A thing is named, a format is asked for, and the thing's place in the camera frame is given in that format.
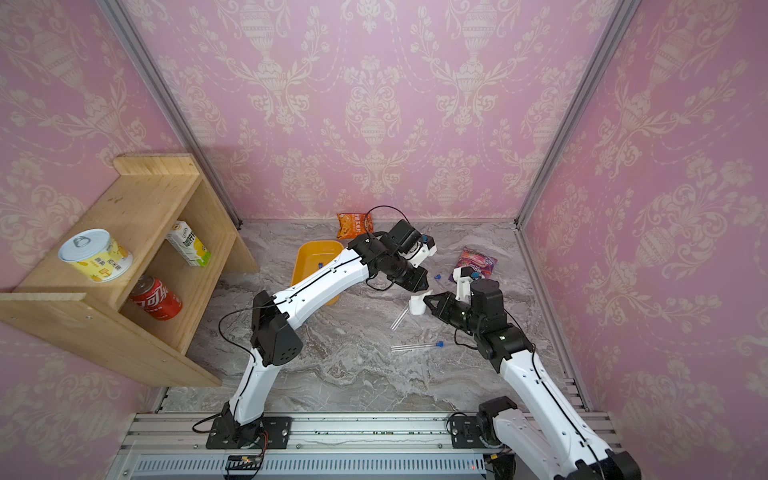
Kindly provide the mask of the green white drink carton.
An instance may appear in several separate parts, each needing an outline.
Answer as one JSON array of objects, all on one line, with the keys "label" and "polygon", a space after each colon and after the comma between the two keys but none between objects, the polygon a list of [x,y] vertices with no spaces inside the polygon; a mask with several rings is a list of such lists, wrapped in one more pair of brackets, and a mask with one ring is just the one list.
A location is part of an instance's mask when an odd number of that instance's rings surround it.
[{"label": "green white drink carton", "polygon": [[175,221],[166,240],[188,265],[206,267],[209,264],[210,252],[185,221]]}]

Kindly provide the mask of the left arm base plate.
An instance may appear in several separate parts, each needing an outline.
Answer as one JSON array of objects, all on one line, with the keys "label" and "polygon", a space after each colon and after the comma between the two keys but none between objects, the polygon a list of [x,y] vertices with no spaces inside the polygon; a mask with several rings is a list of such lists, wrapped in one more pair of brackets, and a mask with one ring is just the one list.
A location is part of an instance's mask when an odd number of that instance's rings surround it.
[{"label": "left arm base plate", "polygon": [[238,426],[231,418],[217,418],[206,440],[209,450],[284,450],[290,439],[292,418],[289,416],[262,417],[245,426]]}]

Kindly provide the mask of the red cola can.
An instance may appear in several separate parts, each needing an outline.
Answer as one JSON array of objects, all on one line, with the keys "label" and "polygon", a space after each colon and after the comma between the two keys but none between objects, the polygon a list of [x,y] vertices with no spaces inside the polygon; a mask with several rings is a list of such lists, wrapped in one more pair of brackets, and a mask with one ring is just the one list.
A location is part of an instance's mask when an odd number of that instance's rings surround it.
[{"label": "red cola can", "polygon": [[159,279],[142,275],[130,293],[131,301],[154,319],[166,321],[183,308],[182,300]]}]

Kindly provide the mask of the aluminium corner post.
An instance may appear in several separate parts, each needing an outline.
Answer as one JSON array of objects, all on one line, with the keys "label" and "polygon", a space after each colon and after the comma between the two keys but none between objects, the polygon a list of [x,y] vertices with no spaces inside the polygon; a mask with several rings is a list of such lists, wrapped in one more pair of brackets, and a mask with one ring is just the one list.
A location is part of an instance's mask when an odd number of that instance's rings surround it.
[{"label": "aluminium corner post", "polygon": [[127,6],[122,1],[117,0],[96,0],[96,4],[126,50],[135,70],[144,81],[180,144],[186,152],[193,156],[222,202],[236,229],[240,230],[243,225],[243,219],[228,194],[221,176],[218,174],[209,155],[205,152],[203,144],[182,112],[180,102],[176,99],[168,82],[164,79],[157,61],[152,56],[133,20],[130,18]]},{"label": "aluminium corner post", "polygon": [[594,92],[640,4],[640,0],[621,0],[616,3],[606,29],[587,63],[583,77],[565,110],[564,117],[556,130],[552,143],[533,178],[528,194],[515,221],[518,230],[522,231],[532,219],[535,207],[546,188],[547,182],[553,174],[581,117],[589,106]]}]

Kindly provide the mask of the aluminium corner post right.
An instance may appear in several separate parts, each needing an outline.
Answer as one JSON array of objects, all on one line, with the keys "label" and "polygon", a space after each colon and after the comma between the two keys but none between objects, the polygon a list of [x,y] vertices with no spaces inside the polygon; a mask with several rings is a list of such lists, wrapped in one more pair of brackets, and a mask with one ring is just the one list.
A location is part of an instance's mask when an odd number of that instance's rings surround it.
[{"label": "aluminium corner post right", "polygon": [[594,92],[640,4],[640,0],[621,0],[616,3],[606,29],[587,63],[583,77],[565,110],[564,117],[556,130],[552,143],[533,178],[528,194],[515,221],[518,230],[522,231],[532,219],[535,207],[546,188],[547,182],[553,174],[581,117],[589,106]]}]

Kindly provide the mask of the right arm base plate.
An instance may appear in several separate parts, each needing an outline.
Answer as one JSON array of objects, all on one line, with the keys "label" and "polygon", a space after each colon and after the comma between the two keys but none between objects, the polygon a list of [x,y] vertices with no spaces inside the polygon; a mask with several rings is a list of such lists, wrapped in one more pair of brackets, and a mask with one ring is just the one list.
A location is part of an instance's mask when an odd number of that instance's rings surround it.
[{"label": "right arm base plate", "polygon": [[475,416],[455,412],[446,420],[446,430],[454,449],[492,449],[498,444],[491,443],[481,432]]}]

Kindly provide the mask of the orange snack bag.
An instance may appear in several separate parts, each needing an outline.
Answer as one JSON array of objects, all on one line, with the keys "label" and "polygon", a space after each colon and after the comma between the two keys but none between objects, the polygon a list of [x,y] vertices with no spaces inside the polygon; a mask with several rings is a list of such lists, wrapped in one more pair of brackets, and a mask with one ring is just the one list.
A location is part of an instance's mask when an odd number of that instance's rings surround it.
[{"label": "orange snack bag", "polygon": [[359,235],[374,233],[373,217],[370,213],[338,213],[339,240],[352,240]]}]

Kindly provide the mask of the aluminium corner post left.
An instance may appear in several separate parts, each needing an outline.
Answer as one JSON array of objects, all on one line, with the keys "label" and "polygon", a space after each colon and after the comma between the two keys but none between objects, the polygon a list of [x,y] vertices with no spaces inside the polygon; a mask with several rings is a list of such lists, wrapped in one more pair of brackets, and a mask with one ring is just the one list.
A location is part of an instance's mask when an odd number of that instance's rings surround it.
[{"label": "aluminium corner post left", "polygon": [[222,202],[236,229],[240,230],[243,225],[243,219],[228,194],[221,176],[218,174],[209,155],[205,152],[203,144],[182,112],[180,102],[176,99],[168,82],[164,79],[157,61],[152,56],[133,20],[130,18],[127,6],[122,1],[117,0],[96,0],[96,4],[126,50],[135,70],[144,81],[180,144],[186,152],[193,156]]}]

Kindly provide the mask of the purple candy bag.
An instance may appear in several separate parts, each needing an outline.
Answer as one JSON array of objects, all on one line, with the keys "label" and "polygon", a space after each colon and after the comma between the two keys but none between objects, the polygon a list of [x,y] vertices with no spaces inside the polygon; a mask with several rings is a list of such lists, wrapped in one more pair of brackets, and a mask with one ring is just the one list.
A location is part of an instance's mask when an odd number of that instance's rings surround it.
[{"label": "purple candy bag", "polygon": [[465,246],[459,255],[455,269],[471,268],[481,278],[490,278],[497,263],[496,258]]}]

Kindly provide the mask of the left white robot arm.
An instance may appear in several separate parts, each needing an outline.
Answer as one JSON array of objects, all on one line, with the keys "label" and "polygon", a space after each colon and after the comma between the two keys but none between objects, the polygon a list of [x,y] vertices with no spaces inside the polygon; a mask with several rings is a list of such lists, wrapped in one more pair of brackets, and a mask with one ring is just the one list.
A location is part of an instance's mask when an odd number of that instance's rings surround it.
[{"label": "left white robot arm", "polygon": [[259,292],[248,309],[252,335],[246,369],[231,399],[208,418],[206,447],[267,449],[266,401],[282,367],[303,348],[298,329],[333,298],[379,274],[412,294],[425,292],[428,272],[421,263],[436,251],[431,236],[402,219],[387,232],[358,235],[299,283],[275,294]]}]

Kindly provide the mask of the yellow tin can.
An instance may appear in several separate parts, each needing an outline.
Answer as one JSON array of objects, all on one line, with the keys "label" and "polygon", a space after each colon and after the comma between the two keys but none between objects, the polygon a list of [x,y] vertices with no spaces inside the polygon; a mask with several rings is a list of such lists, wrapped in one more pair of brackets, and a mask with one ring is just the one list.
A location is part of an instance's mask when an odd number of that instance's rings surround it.
[{"label": "yellow tin can", "polygon": [[82,231],[66,240],[58,258],[94,283],[113,281],[133,264],[132,253],[104,229]]}]

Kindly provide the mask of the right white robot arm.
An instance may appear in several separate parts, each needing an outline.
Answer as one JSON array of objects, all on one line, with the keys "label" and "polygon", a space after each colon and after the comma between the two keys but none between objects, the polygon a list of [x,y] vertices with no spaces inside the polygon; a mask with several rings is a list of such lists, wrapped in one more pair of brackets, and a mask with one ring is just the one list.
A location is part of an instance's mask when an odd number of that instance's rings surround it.
[{"label": "right white robot arm", "polygon": [[444,292],[426,295],[431,315],[475,342],[477,352],[522,400],[536,424],[518,406],[498,397],[478,407],[478,428],[489,445],[504,445],[539,479],[640,479],[630,453],[613,450],[557,388],[537,348],[512,319],[499,283],[469,284],[469,300]]}]

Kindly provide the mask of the wooden shelf unit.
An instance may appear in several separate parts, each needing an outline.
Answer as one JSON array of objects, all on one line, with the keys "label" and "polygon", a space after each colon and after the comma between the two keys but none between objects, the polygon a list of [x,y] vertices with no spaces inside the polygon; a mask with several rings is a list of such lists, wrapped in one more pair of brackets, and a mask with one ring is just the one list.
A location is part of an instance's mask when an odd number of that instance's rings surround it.
[{"label": "wooden shelf unit", "polygon": [[[104,228],[134,256],[128,272],[98,285],[49,253],[1,296],[6,324],[152,387],[217,387],[220,379],[188,357],[189,346],[223,273],[259,267],[211,184],[189,155],[120,156],[119,178],[67,232]],[[193,267],[166,240],[185,221],[211,254]],[[148,273],[179,295],[183,308],[153,319],[129,299]]]}]

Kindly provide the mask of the yellow plastic tray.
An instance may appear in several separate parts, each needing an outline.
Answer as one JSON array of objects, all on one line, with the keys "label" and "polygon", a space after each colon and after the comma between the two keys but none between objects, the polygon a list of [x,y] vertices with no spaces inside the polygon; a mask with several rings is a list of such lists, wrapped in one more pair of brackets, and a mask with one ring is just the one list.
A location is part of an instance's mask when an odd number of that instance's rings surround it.
[{"label": "yellow plastic tray", "polygon": [[336,240],[317,240],[303,244],[297,253],[291,284],[296,285],[317,272],[318,262],[324,266],[334,260],[344,246]]}]

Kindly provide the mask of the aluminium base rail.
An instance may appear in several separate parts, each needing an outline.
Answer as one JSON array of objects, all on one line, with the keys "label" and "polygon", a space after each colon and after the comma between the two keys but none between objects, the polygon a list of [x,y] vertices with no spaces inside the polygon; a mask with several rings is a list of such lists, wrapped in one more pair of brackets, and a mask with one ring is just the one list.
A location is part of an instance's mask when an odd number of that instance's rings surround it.
[{"label": "aluminium base rail", "polygon": [[[193,414],[139,415],[112,479],[539,479],[508,447],[454,449],[448,412],[277,413],[292,418],[284,450],[209,450],[212,423]],[[617,452],[603,414],[582,417]]]}]

